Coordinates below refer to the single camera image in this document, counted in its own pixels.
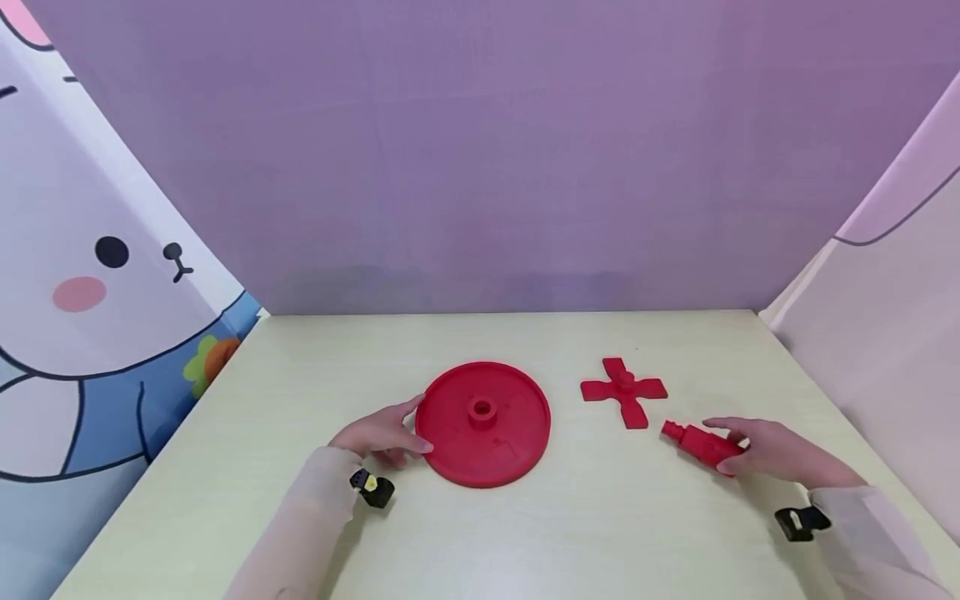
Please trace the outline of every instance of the hand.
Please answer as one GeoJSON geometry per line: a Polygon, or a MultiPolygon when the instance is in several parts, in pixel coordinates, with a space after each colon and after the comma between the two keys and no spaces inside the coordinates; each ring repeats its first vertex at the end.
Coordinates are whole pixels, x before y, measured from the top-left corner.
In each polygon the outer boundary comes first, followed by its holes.
{"type": "Polygon", "coordinates": [[[725,417],[707,419],[704,425],[729,429],[727,438],[735,444],[750,441],[746,452],[717,466],[717,470],[726,475],[763,473],[797,482],[808,490],[867,485],[840,459],[780,423],[725,417]]]}
{"type": "Polygon", "coordinates": [[[430,442],[414,435],[403,424],[403,420],[417,410],[421,402],[423,394],[355,420],[334,436],[328,445],[350,450],[361,458],[372,454],[387,467],[403,468],[407,464],[407,454],[419,458],[433,450],[430,442]]]}

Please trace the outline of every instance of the red cylindrical part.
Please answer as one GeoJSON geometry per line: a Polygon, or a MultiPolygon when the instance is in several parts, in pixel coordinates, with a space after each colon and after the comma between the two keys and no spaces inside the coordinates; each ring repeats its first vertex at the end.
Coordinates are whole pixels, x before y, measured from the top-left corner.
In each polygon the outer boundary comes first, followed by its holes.
{"type": "Polygon", "coordinates": [[[496,425],[496,402],[486,396],[477,396],[467,406],[470,426],[477,431],[487,431],[496,425]]]}
{"type": "Polygon", "coordinates": [[[681,450],[714,470],[728,458],[746,451],[727,438],[693,425],[683,427],[672,420],[665,422],[660,432],[676,442],[681,450]]]}

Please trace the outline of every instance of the red cross-shaped piece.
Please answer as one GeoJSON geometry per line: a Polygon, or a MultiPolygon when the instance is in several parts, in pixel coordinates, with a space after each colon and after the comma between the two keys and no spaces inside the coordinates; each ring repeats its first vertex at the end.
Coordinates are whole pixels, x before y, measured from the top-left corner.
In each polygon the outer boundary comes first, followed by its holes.
{"type": "Polygon", "coordinates": [[[650,425],[643,407],[636,401],[643,397],[648,399],[666,398],[666,388],[659,379],[636,380],[634,374],[627,371],[622,358],[603,359],[603,368],[610,377],[610,381],[584,381],[580,384],[580,391],[584,400],[606,400],[614,398],[620,402],[620,415],[627,429],[646,429],[650,425]]]}

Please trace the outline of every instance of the cream tabletop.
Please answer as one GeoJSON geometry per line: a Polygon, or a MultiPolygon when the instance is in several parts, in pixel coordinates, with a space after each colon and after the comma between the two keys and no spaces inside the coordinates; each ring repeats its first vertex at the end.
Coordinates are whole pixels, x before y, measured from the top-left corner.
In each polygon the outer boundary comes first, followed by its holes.
{"type": "Polygon", "coordinates": [[[681,456],[664,419],[781,420],[850,462],[905,512],[954,594],[960,548],[752,313],[270,317],[240,347],[55,600],[217,600],[313,447],[473,360],[529,374],[550,401],[540,463],[494,490],[424,463],[358,503],[324,594],[346,598],[839,598],[815,544],[772,513],[795,486],[732,481],[681,456]],[[621,356],[662,378],[648,430],[579,383],[621,356]]]}

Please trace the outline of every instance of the wrist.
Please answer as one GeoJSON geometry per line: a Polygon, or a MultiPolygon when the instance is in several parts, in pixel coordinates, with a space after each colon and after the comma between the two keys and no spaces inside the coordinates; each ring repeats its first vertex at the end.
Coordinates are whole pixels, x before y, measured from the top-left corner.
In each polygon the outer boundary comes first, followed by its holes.
{"type": "Polygon", "coordinates": [[[824,488],[859,488],[866,486],[867,480],[848,465],[837,461],[836,464],[820,468],[805,476],[798,483],[808,490],[824,488]]]}
{"type": "Polygon", "coordinates": [[[367,458],[367,451],[363,444],[356,439],[356,436],[350,435],[348,429],[345,429],[333,436],[333,439],[330,440],[330,443],[327,444],[333,448],[340,448],[342,450],[348,450],[353,452],[360,458],[367,458]]]}

